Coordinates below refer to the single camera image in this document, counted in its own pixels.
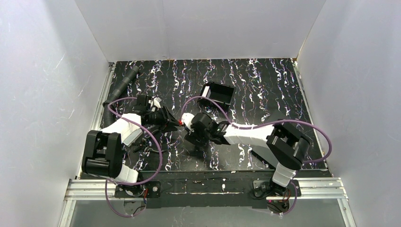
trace white wall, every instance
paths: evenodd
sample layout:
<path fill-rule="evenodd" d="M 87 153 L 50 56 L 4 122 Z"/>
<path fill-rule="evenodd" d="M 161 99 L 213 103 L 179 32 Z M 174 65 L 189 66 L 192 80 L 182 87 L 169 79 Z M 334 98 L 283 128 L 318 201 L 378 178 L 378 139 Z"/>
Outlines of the white wall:
<path fill-rule="evenodd" d="M 76 0 L 108 61 L 295 58 L 325 0 Z"/>
<path fill-rule="evenodd" d="M 107 68 L 73 0 L 0 0 L 2 226 L 57 226 Z"/>
<path fill-rule="evenodd" d="M 399 226 L 401 2 L 327 0 L 299 56 L 358 226 Z"/>

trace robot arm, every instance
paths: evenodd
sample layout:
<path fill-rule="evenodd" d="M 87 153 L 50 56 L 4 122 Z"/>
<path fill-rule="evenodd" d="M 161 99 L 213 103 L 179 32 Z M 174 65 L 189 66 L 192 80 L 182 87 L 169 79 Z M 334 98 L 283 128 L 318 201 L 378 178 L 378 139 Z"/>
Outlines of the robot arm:
<path fill-rule="evenodd" d="M 277 158 L 272 178 L 274 187 L 285 189 L 301 169 L 310 140 L 290 123 L 268 125 L 258 129 L 238 129 L 228 122 L 217 123 L 205 113 L 184 113 L 182 122 L 188 131 L 185 139 L 192 144 L 212 141 L 216 144 L 250 144 L 268 148 Z"/>
<path fill-rule="evenodd" d="M 133 113 L 125 113 L 122 117 L 141 125 L 159 125 L 162 132 L 176 131 L 178 121 L 165 106 L 161 107 L 160 101 L 159 98 L 138 96 Z M 90 131 L 85 143 L 82 171 L 90 175 L 113 178 L 117 182 L 136 183 L 139 172 L 122 163 L 122 143 L 130 146 L 141 135 L 141 128 L 124 119 L 118 119 L 99 131 Z"/>

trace glass panel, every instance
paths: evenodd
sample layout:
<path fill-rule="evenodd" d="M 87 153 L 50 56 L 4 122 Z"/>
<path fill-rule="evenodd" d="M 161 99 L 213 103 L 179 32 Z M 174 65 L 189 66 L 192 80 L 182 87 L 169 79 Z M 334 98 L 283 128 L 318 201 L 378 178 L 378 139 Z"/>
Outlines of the glass panel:
<path fill-rule="evenodd" d="M 124 213 L 123 201 L 111 203 Z M 140 202 L 136 202 L 126 209 L 129 211 L 139 205 Z M 106 201 L 77 201 L 71 226 L 345 226 L 337 200 L 298 200 L 291 213 L 282 219 L 266 212 L 248 207 L 174 207 L 148 209 L 135 218 L 121 218 L 110 210 Z"/>

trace table surface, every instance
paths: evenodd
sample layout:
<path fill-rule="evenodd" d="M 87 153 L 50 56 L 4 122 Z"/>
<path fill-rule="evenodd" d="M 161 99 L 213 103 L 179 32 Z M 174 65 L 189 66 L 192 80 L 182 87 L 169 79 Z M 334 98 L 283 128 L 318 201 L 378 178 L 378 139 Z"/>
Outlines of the table surface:
<path fill-rule="evenodd" d="M 216 59 L 216 60 L 165 60 L 165 61 L 119 61 L 116 63 L 111 93 L 121 81 L 128 68 L 136 65 L 140 75 L 129 85 L 121 97 L 137 95 L 158 96 L 162 105 L 167 106 L 178 119 L 180 107 L 186 100 L 197 96 L 208 81 L 236 87 L 234 104 L 228 116 L 236 123 L 261 124 L 269 115 L 279 110 L 289 119 L 310 122 L 304 97 L 295 75 L 291 59 Z M 134 100 L 121 101 L 117 110 L 120 114 L 132 110 Z M 223 114 L 215 108 L 200 108 L 194 101 L 186 112 L 192 114 L 204 111 L 214 120 L 224 120 Z M 312 139 L 307 159 L 322 157 L 314 131 L 298 125 L 302 132 Z M 251 152 L 249 145 L 215 145 L 198 148 L 183 138 L 186 131 L 165 133 L 158 136 L 163 154 L 162 170 L 205 171 L 268 169 L 269 165 Z M 126 148 L 125 164 L 136 170 L 155 170 L 158 154 L 150 151 L 131 152 Z M 303 168 L 325 169 L 323 162 L 308 164 Z"/>

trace black corrugated hose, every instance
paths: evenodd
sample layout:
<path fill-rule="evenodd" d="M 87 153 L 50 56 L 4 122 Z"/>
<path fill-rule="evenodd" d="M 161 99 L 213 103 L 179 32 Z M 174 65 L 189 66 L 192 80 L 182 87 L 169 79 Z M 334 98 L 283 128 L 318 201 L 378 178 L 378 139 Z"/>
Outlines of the black corrugated hose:
<path fill-rule="evenodd" d="M 107 105 L 120 97 L 120 95 L 128 88 L 128 84 L 136 78 L 138 72 L 139 68 L 137 66 L 133 66 L 132 69 L 128 70 L 122 81 L 115 86 L 113 92 L 109 95 L 109 98 L 103 103 L 103 107 L 105 108 L 105 111 L 103 112 L 104 128 L 113 124 L 115 118 L 114 114 L 107 109 Z"/>

